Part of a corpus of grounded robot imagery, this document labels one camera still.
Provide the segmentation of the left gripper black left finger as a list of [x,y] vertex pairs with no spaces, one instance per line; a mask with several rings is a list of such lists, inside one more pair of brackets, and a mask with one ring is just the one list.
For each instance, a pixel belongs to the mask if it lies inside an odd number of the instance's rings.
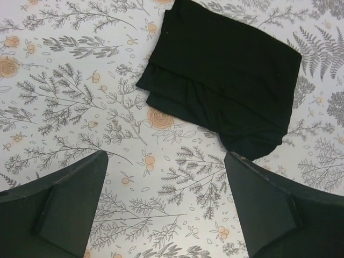
[[1,192],[1,257],[83,257],[108,167],[99,150]]

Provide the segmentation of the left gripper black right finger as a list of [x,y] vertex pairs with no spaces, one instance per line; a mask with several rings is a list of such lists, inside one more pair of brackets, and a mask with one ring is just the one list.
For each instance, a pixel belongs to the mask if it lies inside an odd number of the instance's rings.
[[343,257],[343,197],[228,152],[225,167],[249,257]]

